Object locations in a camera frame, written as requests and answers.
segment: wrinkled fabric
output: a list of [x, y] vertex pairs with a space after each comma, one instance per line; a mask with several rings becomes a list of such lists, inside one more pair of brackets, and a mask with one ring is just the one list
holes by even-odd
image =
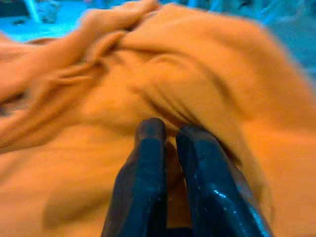
[[[0, 36], [0, 70], [50, 40]], [[276, 236], [316, 234], [315, 96], [256, 24], [167, 4], [32, 80], [17, 101], [28, 106], [0, 117], [1, 236], [100, 236], [135, 128], [152, 117], [168, 132], [169, 227], [190, 225], [175, 135], [193, 123], [227, 148]]]

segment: orange towel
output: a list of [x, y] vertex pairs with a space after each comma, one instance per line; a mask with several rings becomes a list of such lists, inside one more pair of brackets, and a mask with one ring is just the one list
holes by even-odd
[[170, 227], [190, 225], [175, 135], [194, 123], [231, 151], [276, 236], [315, 235], [315, 97], [286, 51], [255, 23], [174, 4], [136, 25], [137, 4], [156, 3], [97, 10], [94, 27], [89, 13], [61, 39], [0, 35], [0, 103], [28, 104], [0, 117], [1, 236], [100, 236], [151, 117], [169, 134]]

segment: orange cloth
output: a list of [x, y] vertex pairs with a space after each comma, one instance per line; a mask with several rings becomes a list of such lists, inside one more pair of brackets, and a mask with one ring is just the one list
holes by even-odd
[[[27, 58], [54, 41], [18, 44], [0, 36], [0, 72], [11, 73], [6, 55]], [[20, 67], [54, 63], [46, 55]], [[0, 118], [1, 236], [100, 236], [135, 127], [151, 117], [169, 134], [170, 227], [190, 224], [175, 135], [194, 123], [229, 148], [277, 237], [314, 235], [310, 87], [256, 24], [167, 4], [132, 32], [90, 44], [76, 63], [32, 75], [20, 102], [28, 108]]]

